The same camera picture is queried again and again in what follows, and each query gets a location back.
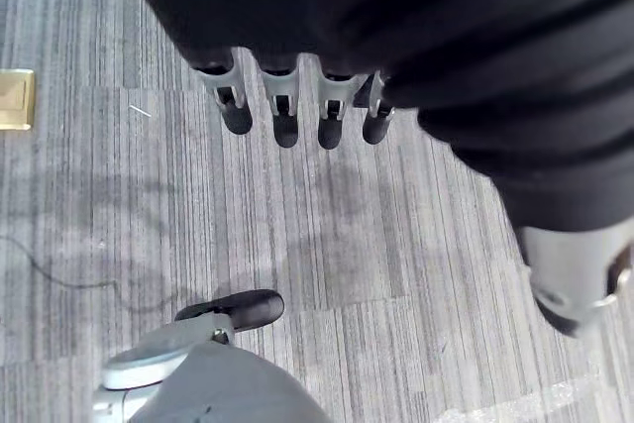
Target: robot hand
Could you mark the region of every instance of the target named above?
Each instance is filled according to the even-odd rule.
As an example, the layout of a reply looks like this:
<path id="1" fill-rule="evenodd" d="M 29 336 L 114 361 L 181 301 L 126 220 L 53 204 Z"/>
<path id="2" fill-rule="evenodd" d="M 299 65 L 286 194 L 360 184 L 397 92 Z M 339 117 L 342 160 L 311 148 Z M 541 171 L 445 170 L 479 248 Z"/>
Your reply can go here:
<path id="1" fill-rule="evenodd" d="M 148 0 L 225 124 L 251 127 L 230 47 L 263 71 L 274 134 L 297 140 L 299 53 L 320 58 L 319 140 L 336 147 L 363 75 L 364 137 L 394 108 L 500 193 L 546 319 L 575 335 L 631 274 L 634 0 Z"/>

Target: floor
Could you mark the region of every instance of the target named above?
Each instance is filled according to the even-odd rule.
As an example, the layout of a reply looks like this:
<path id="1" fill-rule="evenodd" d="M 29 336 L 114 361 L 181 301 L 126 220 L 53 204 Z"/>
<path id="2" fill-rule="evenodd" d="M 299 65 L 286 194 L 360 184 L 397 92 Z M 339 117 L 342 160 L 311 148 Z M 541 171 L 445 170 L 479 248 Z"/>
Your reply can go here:
<path id="1" fill-rule="evenodd" d="M 243 61 L 239 138 L 142 0 L 0 0 L 0 67 L 38 82 L 34 130 L 0 134 L 2 421 L 86 421 L 107 357 L 254 287 L 287 311 L 239 345 L 336 422 L 634 421 L 632 290 L 583 340 L 557 335 L 494 190 L 411 114 L 371 147 L 352 111 L 322 151 L 303 81 L 282 150 Z"/>

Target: gray striped carpet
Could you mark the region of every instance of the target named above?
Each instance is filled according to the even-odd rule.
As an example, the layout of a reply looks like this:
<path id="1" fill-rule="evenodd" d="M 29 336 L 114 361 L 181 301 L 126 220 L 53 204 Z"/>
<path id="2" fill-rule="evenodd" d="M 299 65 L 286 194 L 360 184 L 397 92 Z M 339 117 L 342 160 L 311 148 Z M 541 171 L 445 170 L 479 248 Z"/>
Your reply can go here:
<path id="1" fill-rule="evenodd" d="M 632 289 L 560 337 L 492 187 L 412 114 L 371 147 L 350 111 L 322 151 L 303 81 L 281 150 L 243 61 L 257 120 L 238 138 L 142 0 L 0 0 L 0 67 L 38 83 L 34 130 L 0 133 L 3 421 L 86 421 L 104 359 L 254 287 L 287 312 L 239 345 L 337 422 L 634 421 Z"/>

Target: black fabric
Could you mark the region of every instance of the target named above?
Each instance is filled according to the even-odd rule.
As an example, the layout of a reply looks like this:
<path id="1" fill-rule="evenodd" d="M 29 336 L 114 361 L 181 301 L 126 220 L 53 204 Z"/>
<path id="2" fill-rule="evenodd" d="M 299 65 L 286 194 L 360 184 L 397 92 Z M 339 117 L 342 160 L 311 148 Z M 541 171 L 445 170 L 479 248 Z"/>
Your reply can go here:
<path id="1" fill-rule="evenodd" d="M 634 213 L 634 0 L 148 1 L 194 67 L 243 46 L 381 69 L 384 98 L 491 177 L 515 226 Z"/>

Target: brass floor plate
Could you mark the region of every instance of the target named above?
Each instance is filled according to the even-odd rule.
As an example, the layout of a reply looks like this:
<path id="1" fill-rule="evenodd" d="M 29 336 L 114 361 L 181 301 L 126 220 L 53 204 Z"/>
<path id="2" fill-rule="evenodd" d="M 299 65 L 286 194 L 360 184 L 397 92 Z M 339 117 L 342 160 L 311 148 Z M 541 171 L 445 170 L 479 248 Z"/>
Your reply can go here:
<path id="1" fill-rule="evenodd" d="M 0 69 L 0 130 L 33 126 L 36 74 L 30 69 Z"/>

